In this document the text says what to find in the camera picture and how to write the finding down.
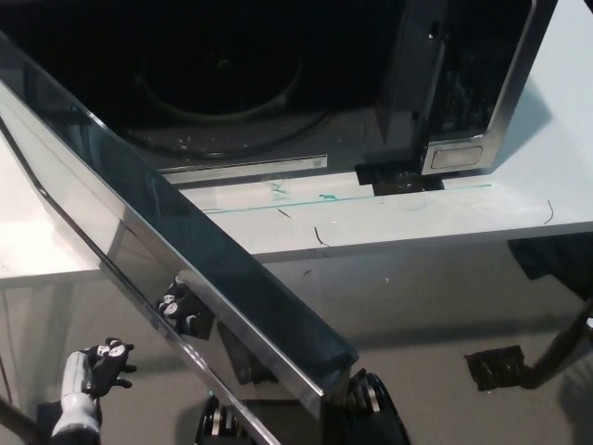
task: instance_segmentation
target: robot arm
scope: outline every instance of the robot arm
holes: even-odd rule
[[[108,338],[105,345],[73,352],[66,361],[62,380],[62,414],[54,426],[51,445],[99,445],[101,407],[99,399],[115,386],[132,383],[120,373],[132,373],[127,364],[133,345]]]

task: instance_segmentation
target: white countertop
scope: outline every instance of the white countertop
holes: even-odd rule
[[[591,46],[593,15],[585,3],[559,0],[500,165],[489,175],[391,197],[374,197],[354,173],[184,193],[263,260],[419,238],[593,230]],[[0,172],[0,278],[95,268],[57,233],[1,138]]]

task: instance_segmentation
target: gray floor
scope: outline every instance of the gray floor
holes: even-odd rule
[[[480,393],[470,378],[464,354],[521,344],[533,362],[581,305],[553,278],[526,280],[505,244],[269,267],[359,349],[358,365],[382,377],[414,443],[593,440],[591,356],[536,391]],[[104,399],[104,443],[193,443],[207,390],[104,276],[6,280],[0,291],[0,353],[25,411],[57,400],[72,350],[123,337],[139,372],[132,389]],[[0,443],[17,442],[0,431]]]

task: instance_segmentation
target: black glove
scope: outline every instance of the black glove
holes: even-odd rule
[[[133,344],[126,344],[118,338],[108,338],[105,345],[82,350],[88,356],[92,379],[84,392],[95,397],[104,397],[113,387],[131,388],[132,382],[120,378],[121,373],[133,373],[136,367],[127,364]]]

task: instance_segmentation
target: reflective metal surface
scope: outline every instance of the reflective metal surface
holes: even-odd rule
[[[163,177],[171,184],[187,184],[197,181],[240,178],[246,176],[273,175],[278,172],[303,172],[327,167],[327,156],[311,156],[269,162],[247,162],[209,169],[176,168],[161,169]]]
[[[422,174],[458,172],[492,166],[504,141],[512,113],[524,89],[527,76],[536,59],[537,51],[548,28],[556,3],[556,0],[532,0],[531,10],[513,56],[511,68],[507,73],[486,131],[466,139],[431,142],[423,160]],[[482,156],[476,163],[459,165],[452,162],[449,165],[443,165],[440,162],[434,162],[439,151],[458,150],[475,146],[483,148]]]
[[[277,443],[242,399],[294,397],[317,419],[342,402],[357,360],[343,338],[4,35],[0,79],[3,134],[38,192],[252,434]],[[279,384],[239,384],[214,329],[182,337],[158,314],[179,271]]]

